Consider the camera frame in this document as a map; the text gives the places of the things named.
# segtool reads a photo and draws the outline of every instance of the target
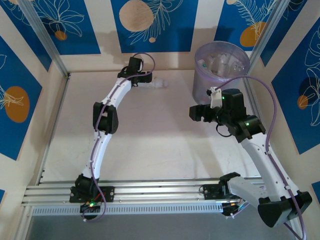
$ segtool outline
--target transparent plastic container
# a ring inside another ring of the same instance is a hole
[[[214,41],[201,46],[195,53],[193,99],[201,105],[210,104],[207,89],[217,87],[236,76],[246,75],[250,60],[240,47],[226,42]],[[235,80],[221,89],[236,88]]]

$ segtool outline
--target small white object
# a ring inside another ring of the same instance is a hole
[[[143,88],[166,88],[168,86],[168,81],[159,77],[153,77],[150,83],[141,82],[138,83],[139,87]]]
[[[144,68],[144,60],[142,59],[142,61],[140,63],[139,72],[141,72],[143,68]]]
[[[198,64],[200,64],[200,65],[201,65],[202,67],[204,67],[204,68],[207,67],[206,62],[205,62],[205,60],[203,60],[203,59],[198,60]]]
[[[210,108],[222,107],[222,92],[221,89],[216,90],[217,87],[213,86],[211,90],[211,105]]]

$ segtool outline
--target metal frame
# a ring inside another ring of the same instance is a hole
[[[45,49],[48,51],[50,57],[57,64],[58,68],[64,75],[68,75],[67,69],[64,66],[58,50],[54,46],[50,36],[45,31],[41,24],[40,18],[35,13],[34,8],[28,0],[18,0],[20,8],[25,14],[27,20],[30,22],[33,30],[41,40]],[[278,24],[285,8],[290,0],[280,0],[276,5],[274,11],[267,22],[267,27],[264,28],[261,38],[258,39],[256,47],[253,49],[250,63],[251,66],[259,59],[262,50],[267,44],[272,32]],[[69,78],[67,79],[63,94],[59,103],[58,112],[55,117],[52,134],[50,136],[48,145],[45,149],[40,170],[37,176],[37,185],[28,186],[26,188],[24,197],[22,199],[21,221],[15,236],[12,239],[25,239],[32,216],[42,215],[80,215],[80,204],[69,203],[70,187],[74,182],[46,182],[41,183],[42,174],[44,172],[44,165],[48,155],[48,151],[55,135],[58,118],[68,89]],[[252,111],[258,117],[260,116],[259,107],[255,102],[256,96],[252,84],[245,79],[244,86],[249,98]],[[264,183],[260,177],[246,178],[252,184],[259,187]],[[170,207],[167,212],[160,213],[191,213],[191,212],[221,212],[222,203],[231,203],[235,200],[205,200],[204,195],[200,192],[200,187],[204,184],[217,184],[219,179],[187,179],[187,180],[154,180],[154,181],[100,181],[101,186],[114,186],[114,202],[108,203],[110,211],[106,214],[134,214],[142,213],[144,206],[167,206]]]
[[[246,178],[252,184],[263,186],[260,177]],[[232,203],[236,200],[206,200],[200,192],[204,184],[218,184],[219,179],[158,180],[158,181],[100,181],[102,187],[114,186],[112,204],[177,204],[177,203]],[[43,183],[28,186],[22,199],[22,206],[77,205],[69,203],[70,188],[74,182]]]
[[[61,99],[60,99],[60,102],[59,102],[59,105],[58,105],[58,108],[57,108],[57,112],[56,112],[56,115],[55,115],[55,118],[54,118],[51,135],[50,135],[50,138],[49,138],[49,141],[48,141],[47,145],[45,146],[45,150],[44,150],[43,157],[42,157],[42,160],[41,160],[39,172],[37,173],[36,185],[38,185],[40,183],[42,175],[43,175],[43,173],[45,171],[45,164],[46,164],[46,161],[47,161],[49,148],[50,148],[51,143],[52,143],[52,141],[54,139],[54,136],[55,136],[58,119],[59,119],[59,116],[60,116],[60,113],[61,113],[61,108],[62,108],[62,105],[63,105],[63,103],[65,101],[65,97],[66,97],[66,94],[67,94],[70,76],[71,76],[71,74],[68,74],[68,77],[65,80],[65,83],[64,83],[64,86],[63,86],[63,92],[62,92]]]
[[[50,58],[55,62],[56,66],[60,70],[60,72],[67,77],[68,71],[63,63],[60,54],[52,41],[49,33],[47,32],[45,26],[43,25],[40,17],[38,16],[35,8],[33,7],[32,3],[29,0],[17,0],[19,7],[24,14],[25,18],[30,23],[33,31],[35,32],[36,36],[39,38],[40,42],[42,43],[43,47],[49,54]]]

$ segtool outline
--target beige circle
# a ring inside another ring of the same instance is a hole
[[[235,4],[238,0],[226,0],[226,3],[229,5]]]
[[[8,0],[9,2],[11,2],[11,3],[13,3],[13,4],[18,4],[18,1],[17,0]]]
[[[150,38],[149,38],[149,42],[150,42],[150,43],[154,43],[155,41],[156,41],[156,39],[155,39],[154,37],[150,37]]]
[[[141,0],[126,2],[119,12],[121,24],[131,32],[146,30],[154,22],[154,14],[150,7]]]

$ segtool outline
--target white platform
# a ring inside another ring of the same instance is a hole
[[[189,118],[189,107],[196,105],[193,70],[155,71],[154,76],[168,80],[168,87],[133,88],[117,109],[119,128],[107,147],[101,180],[218,178],[230,172],[259,176],[234,137],[219,136],[216,123]],[[82,172],[93,146],[93,105],[109,93],[116,77],[117,72],[71,75],[42,182],[74,181]],[[239,88],[246,94],[243,85]]]

